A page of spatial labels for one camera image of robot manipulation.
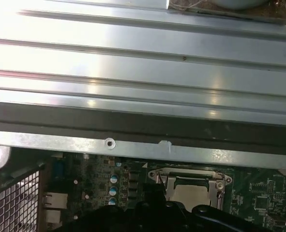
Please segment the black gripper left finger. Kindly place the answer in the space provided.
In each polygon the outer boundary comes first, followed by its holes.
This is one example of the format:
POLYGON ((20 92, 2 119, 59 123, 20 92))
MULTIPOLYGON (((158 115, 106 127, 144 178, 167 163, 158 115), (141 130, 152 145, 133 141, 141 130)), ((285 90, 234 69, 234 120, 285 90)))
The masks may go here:
POLYGON ((54 229, 54 232, 137 232, 142 231, 158 214, 158 185, 144 184, 142 201, 133 208, 116 205, 88 211, 78 219, 54 229))

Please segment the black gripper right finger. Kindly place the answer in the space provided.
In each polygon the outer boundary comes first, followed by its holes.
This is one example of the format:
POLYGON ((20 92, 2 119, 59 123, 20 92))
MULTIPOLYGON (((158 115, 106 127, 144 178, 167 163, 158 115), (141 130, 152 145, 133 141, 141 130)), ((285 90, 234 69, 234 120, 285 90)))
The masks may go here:
POLYGON ((163 185, 155 185, 156 232, 269 232, 242 218, 209 205, 195 206, 187 211, 182 203, 168 201, 163 185))

